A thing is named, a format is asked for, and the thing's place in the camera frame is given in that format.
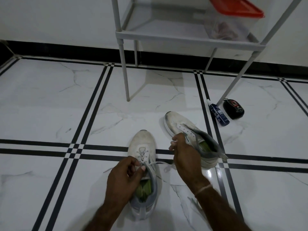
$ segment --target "shelf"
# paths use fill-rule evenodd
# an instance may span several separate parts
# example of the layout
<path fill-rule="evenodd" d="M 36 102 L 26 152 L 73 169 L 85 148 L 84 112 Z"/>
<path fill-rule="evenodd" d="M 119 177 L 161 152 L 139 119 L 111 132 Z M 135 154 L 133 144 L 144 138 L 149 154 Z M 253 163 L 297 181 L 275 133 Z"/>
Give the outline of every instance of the shelf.
<path fill-rule="evenodd" d="M 245 42 L 210 39 L 203 26 L 205 10 L 158 4 L 132 4 L 116 37 L 195 43 L 216 48 L 262 51 L 251 33 Z"/>

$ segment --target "bracelet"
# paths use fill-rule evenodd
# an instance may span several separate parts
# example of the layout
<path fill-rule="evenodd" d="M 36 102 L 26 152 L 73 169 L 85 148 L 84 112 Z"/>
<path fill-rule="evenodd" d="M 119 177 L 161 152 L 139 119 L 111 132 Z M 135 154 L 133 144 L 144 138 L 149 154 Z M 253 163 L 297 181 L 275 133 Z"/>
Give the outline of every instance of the bracelet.
<path fill-rule="evenodd" d="M 202 192 L 202 191 L 204 191 L 205 189 L 208 189 L 208 188 L 210 188 L 210 187 L 213 187 L 212 184 L 202 187 L 200 190 L 197 191 L 197 193 L 195 193 L 195 197 L 197 196 L 197 194 L 199 194 L 200 192 Z"/>

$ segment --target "person's right hand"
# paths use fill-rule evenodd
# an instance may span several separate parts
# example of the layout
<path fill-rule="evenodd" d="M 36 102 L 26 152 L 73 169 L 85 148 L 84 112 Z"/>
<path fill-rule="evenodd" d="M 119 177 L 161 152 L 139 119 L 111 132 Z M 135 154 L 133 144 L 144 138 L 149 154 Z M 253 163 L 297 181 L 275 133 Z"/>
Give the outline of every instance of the person's right hand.
<path fill-rule="evenodd" d="M 187 184 L 189 189 L 195 194 L 202 187 L 210 184 L 201 171 L 200 154 L 191 145 L 185 142 L 183 133 L 173 136 L 169 150 L 174 150 L 173 161 L 176 169 Z"/>

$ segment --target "person's left hand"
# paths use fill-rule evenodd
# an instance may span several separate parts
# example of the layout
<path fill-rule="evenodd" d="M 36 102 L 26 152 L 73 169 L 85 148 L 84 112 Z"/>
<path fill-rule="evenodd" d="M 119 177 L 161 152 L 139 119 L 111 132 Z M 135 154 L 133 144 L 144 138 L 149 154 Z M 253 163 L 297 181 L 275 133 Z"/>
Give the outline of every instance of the person's left hand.
<path fill-rule="evenodd" d="M 121 212 L 133 193 L 137 189 L 145 171 L 145 166 L 140 166 L 139 161 L 128 156 L 122 159 L 110 172 L 107 180 L 105 204 L 117 212 Z"/>

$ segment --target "shoe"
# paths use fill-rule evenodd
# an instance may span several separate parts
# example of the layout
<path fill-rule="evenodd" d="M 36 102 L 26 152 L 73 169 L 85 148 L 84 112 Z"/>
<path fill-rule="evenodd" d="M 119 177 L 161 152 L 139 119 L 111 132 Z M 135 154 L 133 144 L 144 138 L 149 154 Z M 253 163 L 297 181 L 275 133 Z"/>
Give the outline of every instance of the shoe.
<path fill-rule="evenodd" d="M 158 198 L 155 167 L 158 162 L 156 162 L 155 152 L 154 138 L 146 130 L 135 134 L 129 144 L 128 155 L 138 159 L 140 164 L 146 167 L 140 185 L 129 202 L 133 215 L 138 220 L 144 220 L 151 215 Z"/>
<path fill-rule="evenodd" d="M 206 132 L 199 130 L 190 120 L 177 112 L 167 112 L 164 116 L 164 125 L 167 132 L 173 137 L 183 133 L 186 143 L 192 145 L 201 155 L 201 166 L 207 169 L 214 168 L 218 158 L 227 160 L 218 143 Z"/>

